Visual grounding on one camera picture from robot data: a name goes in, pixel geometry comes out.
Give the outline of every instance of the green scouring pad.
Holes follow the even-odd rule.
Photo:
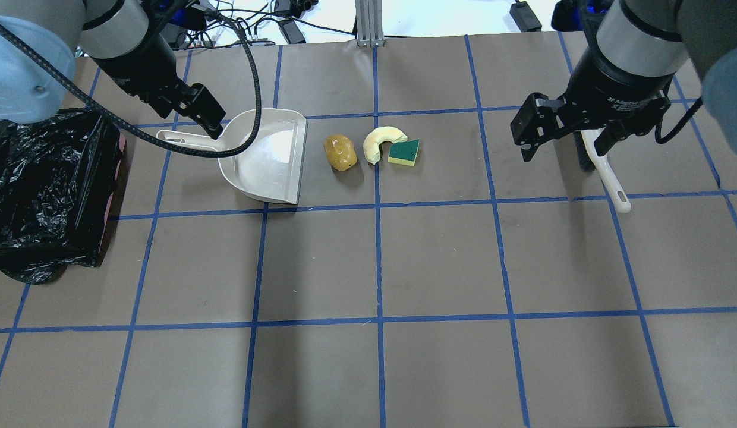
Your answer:
[[[418,155],[418,139],[414,141],[405,141],[405,143],[395,143],[390,146],[390,163],[398,165],[414,166],[415,159]]]

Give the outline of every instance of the blue tape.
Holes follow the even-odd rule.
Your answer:
[[[673,83],[675,83],[675,89],[678,90],[678,95],[681,96],[681,100],[685,99],[685,96],[683,95],[683,89],[681,88],[681,82],[678,81],[678,78],[676,77],[673,77],[672,81]],[[683,101],[683,108],[688,111],[688,103],[686,103],[685,101]],[[714,167],[714,161],[711,159],[711,155],[709,155],[709,151],[706,148],[706,144],[704,143],[704,139],[702,138],[701,131],[699,130],[699,125],[697,125],[694,117],[691,117],[689,121],[691,122],[692,129],[694,129],[694,134],[697,136],[699,146],[701,146],[702,152],[704,152],[704,157],[706,158],[706,162],[709,164],[709,169],[711,170],[711,174],[713,174],[714,181],[717,183],[717,187],[719,189],[722,189],[720,174],[718,174],[717,168]]]
[[[187,54],[186,59],[186,66],[184,67],[184,82],[186,82],[188,76],[189,76],[189,69],[191,66],[191,56],[192,52],[189,51]],[[176,126],[178,124],[178,113],[176,113],[173,116],[173,124],[171,125],[171,129],[174,131],[176,130]],[[152,225],[149,228],[149,236],[146,240],[146,248],[144,249],[144,259],[142,261],[141,265],[141,272],[138,274],[138,287],[136,292],[136,297],[133,301],[133,310],[131,312],[131,320],[130,320],[130,330],[128,331],[128,336],[126,337],[126,346],[125,350],[123,351],[123,360],[121,362],[121,371],[118,375],[118,386],[115,388],[115,397],[112,401],[112,409],[110,412],[110,423],[109,428],[114,428],[115,426],[115,420],[118,417],[118,406],[119,402],[121,401],[121,393],[123,392],[123,382],[125,380],[126,376],[126,370],[128,367],[128,358],[130,356],[130,347],[131,343],[133,341],[133,326],[136,325],[136,320],[138,317],[138,307],[141,304],[141,295],[144,289],[144,279],[146,278],[146,270],[149,265],[149,255],[152,253],[152,242],[155,238],[155,230],[157,230],[157,221],[158,217],[157,214],[159,214],[160,211],[160,203],[162,202],[162,192],[165,187],[165,178],[168,176],[168,165],[170,164],[171,160],[171,152],[166,151],[165,154],[165,161],[162,164],[162,173],[160,174],[160,184],[157,187],[157,197],[155,198],[155,209],[154,212],[152,212]]]
[[[379,128],[379,54],[372,46],[374,82],[374,128]],[[379,363],[379,426],[387,428],[387,401],[385,394],[385,324],[382,297],[382,198],[380,197],[379,163],[374,165],[374,221],[376,222],[376,313],[377,362]]]
[[[480,137],[482,139],[482,151],[485,160],[485,169],[487,172],[487,183],[490,187],[490,198],[493,204],[493,220],[496,227],[496,238],[498,239],[498,256],[501,263],[501,275],[503,279],[503,290],[505,293],[506,308],[509,311],[509,327],[512,336],[512,349],[514,352],[514,366],[516,371],[517,385],[519,388],[519,401],[521,404],[522,420],[526,428],[530,428],[530,413],[527,404],[527,393],[524,390],[524,375],[521,365],[521,353],[519,351],[519,339],[516,330],[516,320],[514,319],[514,306],[512,303],[511,287],[509,284],[509,272],[506,270],[505,253],[503,250],[503,235],[501,230],[500,216],[498,212],[498,199],[496,197],[496,188],[493,182],[493,170],[490,164],[490,149],[487,145],[487,135],[485,132],[485,118],[482,111],[482,98],[480,97],[480,85],[477,81],[477,67],[474,65],[474,55],[471,51],[471,42],[469,36],[464,36],[466,44],[467,56],[469,57],[469,68],[471,69],[471,79],[474,84],[474,97],[477,100],[477,116],[480,120]]]
[[[10,348],[12,347],[12,341],[15,339],[15,330],[20,322],[20,315],[23,314],[23,308],[26,306],[26,299],[28,298],[28,292],[30,291],[30,285],[26,284],[23,289],[23,295],[20,297],[20,303],[17,306],[17,312],[15,312],[15,321],[12,323],[12,329],[10,335],[7,336],[7,343],[4,345],[4,352],[1,354],[0,360],[0,380],[1,374],[4,372],[4,365],[7,363],[7,358],[10,356]]]
[[[567,197],[537,197],[537,198],[504,198],[498,203],[540,203],[540,202],[569,202]]]
[[[625,244],[625,238],[622,234],[622,227],[619,225],[619,217],[614,210],[614,205],[611,201],[611,197],[608,196],[608,193],[607,204],[609,206],[609,211],[614,223],[616,238],[619,241],[619,249],[621,249],[622,252],[625,270],[627,271],[627,277],[630,282],[630,290],[632,291],[632,297],[635,301],[635,309],[638,313],[638,320],[640,320],[641,328],[643,331],[643,338],[645,339],[646,349],[648,350],[648,357],[649,360],[651,360],[651,369],[654,372],[654,379],[656,380],[657,390],[659,390],[659,398],[662,401],[662,407],[664,408],[664,414],[667,417],[667,423],[669,424],[669,426],[674,426],[675,420],[672,417],[670,402],[667,398],[667,392],[664,389],[662,374],[659,372],[659,362],[657,362],[656,353],[654,352],[654,344],[651,341],[651,334],[648,332],[648,322],[646,322],[645,312],[643,312],[643,304],[641,303],[641,296],[638,293],[638,285],[635,281],[635,275],[632,273],[632,263],[630,263],[630,257],[627,252],[627,245]]]
[[[655,199],[655,198],[687,198],[687,197],[719,197],[722,192],[711,190],[705,192],[672,192],[672,193],[633,193],[628,194],[628,199]]]
[[[273,84],[273,108],[279,108],[279,82],[281,82],[281,57],[284,47],[279,46],[279,54],[276,57],[276,81]]]
[[[219,209],[217,211],[185,211],[185,212],[159,212],[159,219],[168,217],[196,217],[196,216],[238,216],[240,214],[262,214],[263,209]]]
[[[255,361],[255,345],[257,344],[258,314],[260,314],[260,289],[263,284],[263,258],[265,257],[266,233],[268,230],[268,202],[263,204],[263,220],[260,222],[260,244],[257,248],[257,273],[255,276],[255,298],[252,303],[252,323],[250,330],[250,346],[247,350],[247,376],[244,381],[244,403],[242,406],[241,425],[247,428],[250,418],[250,396],[252,393],[252,373]]]
[[[91,89],[89,89],[89,98],[94,98],[94,91],[96,90],[96,84],[99,83],[99,75],[102,73],[102,67],[97,66],[96,73],[94,73],[94,80],[91,82]]]
[[[704,308],[643,309],[645,315],[673,314],[732,314],[737,306],[709,306]],[[453,314],[453,315],[401,315],[382,317],[383,323],[414,322],[471,322],[472,320],[533,320],[533,319],[589,319],[590,317],[632,317],[637,310],[620,311],[570,311],[570,312],[523,312],[515,314]],[[356,319],[303,319],[268,320],[257,322],[258,328],[296,327],[304,325],[365,325],[379,323],[378,317],[357,317]],[[52,327],[0,328],[6,333],[60,333],[64,331],[167,331],[167,330],[205,330],[222,328],[251,328],[252,322],[206,322],[206,323],[148,323],[148,325],[69,325]]]
[[[129,216],[108,216],[108,220],[111,220],[113,222],[119,222],[121,220],[143,220],[143,219],[151,219],[154,217],[154,214],[132,214]]]
[[[521,106],[495,106],[494,108],[481,108],[481,111],[512,111],[520,108]]]
[[[451,113],[474,113],[476,108],[452,108],[452,109],[412,109],[412,111],[384,111],[377,112],[379,116],[414,116],[425,114],[451,114]]]
[[[459,206],[459,205],[490,205],[491,200],[441,200],[427,202],[392,202],[382,203],[382,208],[406,208],[411,206]]]
[[[172,124],[140,124],[140,125],[136,125],[136,127],[138,129],[143,129],[143,128],[170,128],[171,126],[172,126]]]
[[[577,201],[583,201],[583,200],[605,200],[606,197],[604,195],[590,195],[588,197],[576,197],[573,200]]]
[[[374,116],[372,113],[347,113],[347,114],[317,114],[314,116],[306,116],[308,120],[320,120],[320,119],[353,119],[355,117],[370,117]]]
[[[281,208],[271,208],[270,212],[342,211],[345,209],[374,209],[374,205],[282,206]]]
[[[566,41],[564,41],[564,35],[561,32],[556,32],[559,36],[559,43],[561,43],[561,51],[564,52],[564,60],[566,61],[566,67],[569,68],[570,75],[575,72],[575,67],[572,65],[572,60],[569,57],[569,49],[566,48]]]

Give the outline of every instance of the white dustpan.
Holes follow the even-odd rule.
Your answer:
[[[177,146],[220,152],[246,141],[254,119],[253,109],[239,114],[226,125],[218,139],[170,130],[160,130],[157,138]],[[253,199],[296,204],[300,197],[306,129],[307,121],[300,113],[264,108],[257,138],[240,154],[219,158],[221,173],[227,182]]]

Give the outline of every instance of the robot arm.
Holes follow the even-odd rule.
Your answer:
[[[175,56],[147,3],[0,0],[0,23],[68,78],[75,74],[73,52],[81,46],[124,92],[163,118],[178,111],[217,138],[225,111],[202,84],[188,86],[178,78]],[[38,122],[56,113],[64,97],[61,85],[6,41],[0,39],[0,46],[7,47],[0,49],[0,119]]]
[[[529,162],[552,139],[604,131],[598,155],[630,135],[645,135],[670,106],[667,88],[690,56],[703,101],[737,152],[737,0],[617,0],[604,15],[580,2],[588,49],[556,100],[532,93],[512,121]],[[665,143],[667,137],[659,141]]]

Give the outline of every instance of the power adapter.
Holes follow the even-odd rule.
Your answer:
[[[527,2],[519,2],[512,4],[509,14],[516,22],[517,27],[523,33],[526,32],[539,32],[543,29],[543,25],[535,16],[535,12]]]

